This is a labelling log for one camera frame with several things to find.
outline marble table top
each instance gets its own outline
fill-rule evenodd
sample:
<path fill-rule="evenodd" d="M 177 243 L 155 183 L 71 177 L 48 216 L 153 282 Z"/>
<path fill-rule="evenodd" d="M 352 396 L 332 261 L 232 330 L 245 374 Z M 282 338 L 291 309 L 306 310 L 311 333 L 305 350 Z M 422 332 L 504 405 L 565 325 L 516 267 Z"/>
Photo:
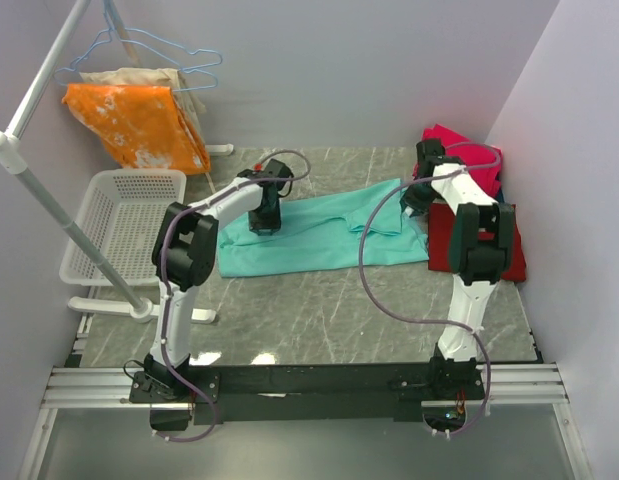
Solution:
<path fill-rule="evenodd" d="M 217 188 L 240 170 L 252 167 L 272 149 L 238 149 L 212 159 L 211 177 Z M 294 186 L 290 199 L 363 188 L 408 178 L 415 149 L 303 149 L 313 164 L 311 176 Z M 281 156 L 295 173 L 302 163 Z M 205 176 L 188 178 L 185 202 L 211 193 Z M 446 318 L 452 276 L 432 272 L 427 263 L 368 267 L 378 298 L 392 310 L 413 318 Z M 152 301 L 158 288 L 137 289 Z M 121 299 L 102 288 L 100 298 Z M 193 325 L 192 363 L 224 365 L 251 363 L 324 364 L 368 362 L 426 362 L 443 327 L 408 325 L 373 306 L 357 269 L 295 273 L 256 278 L 223 279 L 214 271 L 202 286 L 197 307 L 218 310 L 212 325 Z M 529 331 L 518 289 L 502 281 L 492 294 L 482 337 L 493 361 L 534 361 Z M 83 367 L 119 367 L 142 359 L 151 347 L 156 321 L 136 324 L 129 318 L 95 315 L 82 357 Z"/>

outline gray floor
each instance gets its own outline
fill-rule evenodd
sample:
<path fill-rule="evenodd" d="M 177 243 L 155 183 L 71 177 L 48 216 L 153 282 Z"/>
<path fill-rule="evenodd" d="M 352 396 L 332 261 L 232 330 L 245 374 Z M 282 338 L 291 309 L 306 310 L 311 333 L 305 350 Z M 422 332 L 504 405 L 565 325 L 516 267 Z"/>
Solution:
<path fill-rule="evenodd" d="M 197 433 L 191 429 L 187 434 Z M 492 407 L 451 442 L 419 423 L 227 423 L 190 444 L 153 438 L 144 410 L 60 410 L 40 479 L 571 480 L 551 405 Z"/>
<path fill-rule="evenodd" d="M 239 149 L 213 159 L 217 187 L 252 167 L 265 151 Z M 355 190 L 402 177 L 413 169 L 415 152 L 405 148 L 305 149 L 311 177 L 299 182 L 290 199 Z M 301 162 L 281 157 L 295 173 Z M 186 202 L 210 194 L 203 176 L 189 177 Z M 450 274 L 430 272 L 426 262 L 370 267 L 377 296 L 394 311 L 414 318 L 446 318 L 451 301 Z M 138 289 L 157 301 L 157 287 Z M 111 289 L 101 298 L 119 299 Z M 214 308 L 214 325 L 194 325 L 192 360 L 200 364 L 350 363 L 428 361 L 442 331 L 406 325 L 386 317 L 368 300 L 355 269 L 246 279 L 223 279 L 214 272 L 197 299 Z M 96 315 L 81 366 L 121 366 L 148 352 L 156 322 L 138 325 L 128 318 Z M 518 290 L 501 282 L 492 295 L 482 336 L 495 361 L 533 361 L 536 354 Z"/>

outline turquoise cloth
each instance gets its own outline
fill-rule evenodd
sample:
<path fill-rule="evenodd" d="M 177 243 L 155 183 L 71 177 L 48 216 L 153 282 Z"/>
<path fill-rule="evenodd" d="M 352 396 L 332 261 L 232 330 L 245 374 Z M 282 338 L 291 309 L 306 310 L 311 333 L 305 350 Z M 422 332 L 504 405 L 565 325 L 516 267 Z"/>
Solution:
<path fill-rule="evenodd" d="M 247 215 L 218 236 L 223 277 L 335 270 L 358 265 L 362 231 L 382 197 L 399 179 L 362 190 L 283 202 L 282 228 L 270 236 L 249 231 Z M 365 265 L 396 265 L 428 260 L 427 235 L 402 215 L 397 193 L 378 212 L 365 242 Z"/>

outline blue clothes hanger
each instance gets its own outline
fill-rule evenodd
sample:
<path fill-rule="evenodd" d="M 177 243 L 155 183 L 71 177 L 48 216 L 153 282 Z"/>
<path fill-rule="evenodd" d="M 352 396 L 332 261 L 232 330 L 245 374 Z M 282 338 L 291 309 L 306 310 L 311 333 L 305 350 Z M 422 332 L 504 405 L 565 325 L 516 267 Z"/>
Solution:
<path fill-rule="evenodd" d="M 85 60 L 87 60 L 89 58 L 89 55 L 91 54 L 91 52 L 93 52 L 96 48 L 98 48 L 100 45 L 105 45 L 107 43 L 111 43 L 113 42 L 114 37 L 119 40 L 123 45 L 138 45 L 139 47 L 144 47 L 147 50 L 150 50 L 151 52 L 155 53 L 156 55 L 158 55 L 159 57 L 163 58 L 164 60 L 168 61 L 169 63 L 171 63 L 174 67 L 177 68 L 177 70 L 179 72 L 182 72 L 184 74 L 190 74 L 190 73 L 201 73 L 203 75 L 208 75 L 212 78 L 213 83 L 211 85 L 203 85 L 200 87 L 189 87 L 189 88 L 181 88 L 178 90 L 173 90 L 174 92 L 188 92 L 188 91 L 193 91 L 193 90 L 203 90 L 203 89 L 207 89 L 207 88 L 214 88 L 218 86 L 218 77 L 216 77 L 216 75 L 214 75 L 211 72 L 208 72 L 206 69 L 209 67 L 214 67 L 216 65 L 220 65 L 222 63 L 222 54 L 220 52 L 217 52 L 216 50 L 207 50 L 207 49 L 203 49 L 203 48 L 199 48 L 197 50 L 189 50 L 188 48 L 186 48 L 183 45 L 180 45 L 178 43 L 174 43 L 171 42 L 169 40 L 166 40 L 164 38 L 161 38 L 157 35 L 154 35 L 153 33 L 147 32 L 146 30 L 141 30 L 139 28 L 127 28 L 127 27 L 120 27 L 122 28 L 125 32 L 132 32 L 132 33 L 139 33 L 142 35 L 146 35 L 150 38 L 153 38 L 154 40 L 157 40 L 159 42 L 164 43 L 165 45 L 170 45 L 172 47 L 176 47 L 180 50 L 182 50 L 183 52 L 185 52 L 187 55 L 191 55 L 191 56 L 195 56 L 198 55 L 200 53 L 206 53 L 206 54 L 212 54 L 212 55 L 216 55 L 218 57 L 218 60 L 216 60 L 215 62 L 212 63 L 205 63 L 203 65 L 194 65 L 192 67 L 185 67 L 182 66 L 179 62 L 177 62 L 176 60 L 168 57 L 167 55 L 160 53 L 158 50 L 156 50 L 155 48 L 150 47 L 149 45 L 145 45 L 144 43 L 137 41 L 137 40 L 131 40 L 130 38 L 122 38 L 120 36 L 120 34 L 118 33 L 118 30 L 116 30 L 116 28 L 114 27 L 114 22 L 112 20 L 112 16 L 113 15 L 117 15 L 117 12 L 115 11 L 114 8 L 111 7 L 109 0 L 103 0 L 103 6 L 104 6 L 104 11 L 103 11 L 103 16 L 105 18 L 105 22 L 107 23 L 107 27 L 105 30 L 100 30 L 100 32 L 98 32 L 98 35 L 96 35 L 96 38 L 94 39 L 93 43 L 91 44 L 91 46 L 87 49 L 87 51 L 80 55 L 79 57 L 74 58 L 71 63 L 69 64 L 68 67 L 63 67 L 63 68 L 59 68 L 58 70 L 56 70 L 53 74 L 53 78 L 54 80 L 56 80 L 56 82 L 58 82 L 60 85 L 62 86 L 67 86 L 66 83 L 61 82 L 60 80 L 57 79 L 56 75 L 58 75 L 61 72 L 72 72 L 72 73 L 76 73 L 78 72 L 78 67 L 80 66 L 80 64 L 82 62 L 84 62 Z"/>

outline plastic basket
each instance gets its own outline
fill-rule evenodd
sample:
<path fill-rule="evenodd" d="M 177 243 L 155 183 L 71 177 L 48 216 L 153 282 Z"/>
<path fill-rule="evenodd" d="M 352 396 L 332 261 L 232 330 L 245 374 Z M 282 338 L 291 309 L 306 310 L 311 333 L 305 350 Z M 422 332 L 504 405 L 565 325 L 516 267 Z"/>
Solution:
<path fill-rule="evenodd" d="M 155 284 L 151 251 L 167 206 L 183 201 L 186 183 L 176 170 L 101 172 L 89 183 L 76 223 L 130 285 Z M 60 278 L 72 285 L 111 285 L 73 241 Z"/>

